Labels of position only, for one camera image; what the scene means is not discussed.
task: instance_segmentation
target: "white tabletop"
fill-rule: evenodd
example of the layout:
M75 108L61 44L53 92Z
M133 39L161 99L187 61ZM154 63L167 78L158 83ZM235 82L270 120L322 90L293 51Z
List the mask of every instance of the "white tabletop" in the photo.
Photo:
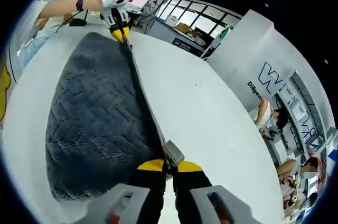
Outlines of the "white tabletop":
M68 222L85 212L83 204L60 205L51 195L45 131L63 67L90 31L110 36L102 25L61 28L24 70L7 106L5 161L21 197L42 223ZM135 32L130 42L164 138L173 141L187 161L201 166L212 184L224 186L251 206L258 221L282 223L282 196L272 159L229 87L206 62L169 43ZM160 223L179 223L171 184L167 183Z

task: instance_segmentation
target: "black sign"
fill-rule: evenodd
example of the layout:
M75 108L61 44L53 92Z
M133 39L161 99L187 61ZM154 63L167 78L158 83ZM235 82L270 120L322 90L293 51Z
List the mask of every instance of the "black sign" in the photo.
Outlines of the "black sign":
M175 38L174 41L172 42L173 45L187 51L187 52L190 52L196 56L200 56L202 55L202 51L200 51L199 49L191 46L190 44L182 41L181 39L178 39L178 38Z

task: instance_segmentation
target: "white wall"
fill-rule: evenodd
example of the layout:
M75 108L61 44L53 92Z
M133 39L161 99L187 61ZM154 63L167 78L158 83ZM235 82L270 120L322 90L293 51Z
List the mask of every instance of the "white wall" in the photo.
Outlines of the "white wall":
M271 71L262 79L260 73L266 62ZM275 30L273 22L262 15L250 10L212 53L208 63L248 111L259 103L258 98L253 98L249 81L263 98L269 99L284 80L297 71L323 116L325 130L335 127L331 106L319 78L302 54Z

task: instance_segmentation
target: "gray textured mat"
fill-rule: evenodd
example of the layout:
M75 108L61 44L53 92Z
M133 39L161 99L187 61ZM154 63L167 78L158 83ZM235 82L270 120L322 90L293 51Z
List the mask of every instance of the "gray textured mat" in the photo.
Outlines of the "gray textured mat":
M162 157L122 50L118 42L89 33L63 69L46 130L47 173L56 198L103 194L143 162Z

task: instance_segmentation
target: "black wristband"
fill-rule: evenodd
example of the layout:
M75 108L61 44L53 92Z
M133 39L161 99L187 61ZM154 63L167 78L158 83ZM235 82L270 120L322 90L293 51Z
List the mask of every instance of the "black wristband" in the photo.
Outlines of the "black wristband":
M76 2L76 9L77 9L77 11L79 11L79 12L83 11L83 0L78 0L78 1Z

